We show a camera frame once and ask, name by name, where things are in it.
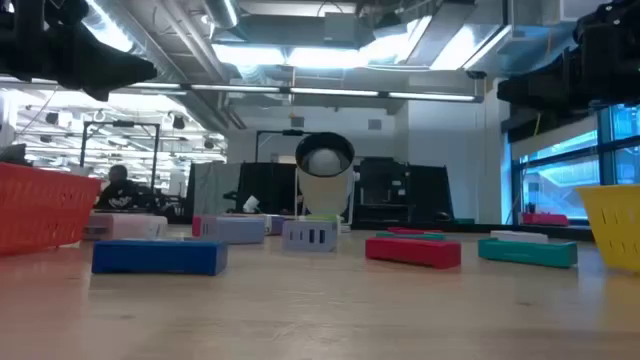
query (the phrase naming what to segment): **blue block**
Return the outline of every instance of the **blue block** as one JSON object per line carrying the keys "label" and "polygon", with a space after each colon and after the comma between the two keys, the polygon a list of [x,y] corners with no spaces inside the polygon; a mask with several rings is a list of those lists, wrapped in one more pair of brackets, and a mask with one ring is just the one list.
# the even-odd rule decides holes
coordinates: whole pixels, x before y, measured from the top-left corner
{"label": "blue block", "polygon": [[574,242],[539,244],[485,239],[478,241],[478,256],[487,260],[570,268],[578,263],[578,246]]}
{"label": "blue block", "polygon": [[227,245],[216,242],[112,240],[96,242],[94,274],[217,275],[227,267]]}

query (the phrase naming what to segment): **red basket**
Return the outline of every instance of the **red basket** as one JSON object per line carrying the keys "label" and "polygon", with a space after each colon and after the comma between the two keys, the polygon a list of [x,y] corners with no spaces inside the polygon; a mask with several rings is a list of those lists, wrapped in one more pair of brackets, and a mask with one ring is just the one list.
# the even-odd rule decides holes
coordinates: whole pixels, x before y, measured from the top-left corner
{"label": "red basket", "polygon": [[80,241],[99,190],[96,179],[0,164],[0,255]]}

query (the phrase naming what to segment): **gray block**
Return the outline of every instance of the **gray block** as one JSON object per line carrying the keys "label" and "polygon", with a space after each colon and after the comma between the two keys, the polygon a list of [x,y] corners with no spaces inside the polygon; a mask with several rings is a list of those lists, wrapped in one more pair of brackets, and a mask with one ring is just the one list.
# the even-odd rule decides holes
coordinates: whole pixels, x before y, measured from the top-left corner
{"label": "gray block", "polygon": [[200,240],[226,244],[262,244],[264,219],[242,217],[204,217]]}
{"label": "gray block", "polygon": [[338,225],[329,221],[285,221],[282,244],[285,250],[331,252],[336,248]]}

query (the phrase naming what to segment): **person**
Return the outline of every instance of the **person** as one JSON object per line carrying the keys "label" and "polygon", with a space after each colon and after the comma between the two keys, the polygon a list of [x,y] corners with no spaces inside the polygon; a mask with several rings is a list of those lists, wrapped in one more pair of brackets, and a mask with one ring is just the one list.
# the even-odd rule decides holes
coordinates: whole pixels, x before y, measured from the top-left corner
{"label": "person", "polygon": [[137,198],[137,186],[128,179],[127,168],[124,165],[114,165],[109,169],[109,186],[100,194],[96,208],[131,209],[136,204]]}

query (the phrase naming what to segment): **white block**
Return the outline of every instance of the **white block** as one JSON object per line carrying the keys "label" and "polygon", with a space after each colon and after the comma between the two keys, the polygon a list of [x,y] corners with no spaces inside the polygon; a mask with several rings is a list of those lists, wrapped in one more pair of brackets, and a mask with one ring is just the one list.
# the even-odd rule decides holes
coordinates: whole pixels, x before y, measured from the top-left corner
{"label": "white block", "polygon": [[529,242],[545,244],[549,237],[545,234],[529,233],[521,231],[492,231],[491,237],[502,241]]}

